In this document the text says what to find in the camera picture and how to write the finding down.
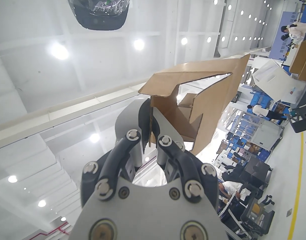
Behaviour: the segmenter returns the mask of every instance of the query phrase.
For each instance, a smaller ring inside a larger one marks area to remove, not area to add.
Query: person
[[[253,113],[258,115],[258,116],[262,115],[262,116],[267,117],[269,119],[276,119],[276,120],[282,120],[282,121],[286,120],[286,118],[283,117],[283,116],[285,116],[284,113],[279,113],[279,112],[274,112],[274,111],[271,111],[271,110],[264,109],[258,104],[255,105],[255,106],[248,105],[247,108],[252,109]]]
[[[234,181],[225,181],[223,183],[218,184],[219,190],[225,195],[226,198],[230,199],[232,195],[235,193],[235,196],[242,201],[246,201],[247,197],[251,194],[251,192],[244,188],[240,191],[242,183],[234,182]]]
[[[306,33],[306,23],[294,22],[291,25],[284,25],[281,27],[283,33],[289,33],[292,39],[304,39]]]

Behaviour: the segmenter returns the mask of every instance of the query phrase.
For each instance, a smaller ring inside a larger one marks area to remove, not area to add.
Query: cardboard flap
[[[180,64],[155,73],[139,93],[151,96],[151,106],[161,111],[184,141],[195,142],[191,152],[197,155],[212,140],[223,110],[236,95],[249,57]],[[187,94],[177,105],[180,84],[228,73],[199,94]]]

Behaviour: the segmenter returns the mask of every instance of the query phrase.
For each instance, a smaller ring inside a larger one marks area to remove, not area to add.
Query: ceiling beam
[[[52,230],[48,221],[26,208],[12,193],[4,193],[0,190],[0,207],[43,231]]]

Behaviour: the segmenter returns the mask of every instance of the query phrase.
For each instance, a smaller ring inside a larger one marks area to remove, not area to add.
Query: metal screw
[[[202,165],[202,173],[204,175],[208,174],[208,175],[212,175],[213,177],[216,177],[216,169],[214,168],[212,164],[209,164],[209,163],[205,163]]]
[[[116,227],[110,220],[101,220],[90,233],[91,240],[113,240],[116,239]]]
[[[130,141],[136,141],[139,139],[139,137],[137,136],[137,130],[136,129],[131,129],[127,132],[127,139],[129,139]]]
[[[132,138],[132,139],[135,138],[136,137],[136,132],[137,131],[131,131],[130,134],[129,134],[130,138]]]
[[[192,193],[193,196],[197,197],[201,194],[201,188],[197,184],[192,184],[189,188],[190,193]]]
[[[83,173],[90,173],[90,172],[93,172],[93,174],[95,174],[97,172],[99,168],[99,165],[97,162],[95,161],[92,161],[92,162],[89,162],[88,164],[86,164],[83,168]]]
[[[119,190],[119,197],[121,199],[126,199],[128,196],[130,195],[130,190],[128,187],[122,187],[120,190]]]
[[[190,221],[181,229],[181,239],[184,240],[207,240],[205,228],[198,222]]]
[[[168,136],[165,136],[162,138],[162,143],[164,145],[168,145],[169,142],[170,142],[170,138]]]
[[[171,188],[170,192],[169,192],[169,195],[170,195],[172,200],[178,200],[179,196],[180,196],[178,188],[175,188],[175,187]]]
[[[178,147],[179,147],[180,149],[183,149],[183,145],[182,145],[181,142],[175,142],[175,143],[178,145]]]

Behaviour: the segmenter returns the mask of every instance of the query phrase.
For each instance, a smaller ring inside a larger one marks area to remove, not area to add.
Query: round ceiling light
[[[10,182],[10,183],[17,182],[16,176],[12,175],[12,176],[8,177],[8,182]]]
[[[51,46],[51,54],[60,60],[66,60],[69,57],[69,52],[66,47],[59,43],[54,43]]]
[[[182,38],[182,40],[181,40],[181,43],[182,43],[182,45],[186,45],[187,44],[187,38]]]
[[[144,41],[142,39],[137,39],[134,41],[134,48],[136,50],[142,50],[144,49]]]
[[[39,207],[44,207],[45,205],[47,205],[47,203],[45,202],[45,200],[41,200],[41,201],[39,201],[39,203],[38,203],[38,206],[39,206]]]
[[[90,141],[92,142],[92,143],[96,143],[96,142],[98,142],[100,140],[100,136],[98,135],[98,134],[92,134],[91,136],[90,136]]]

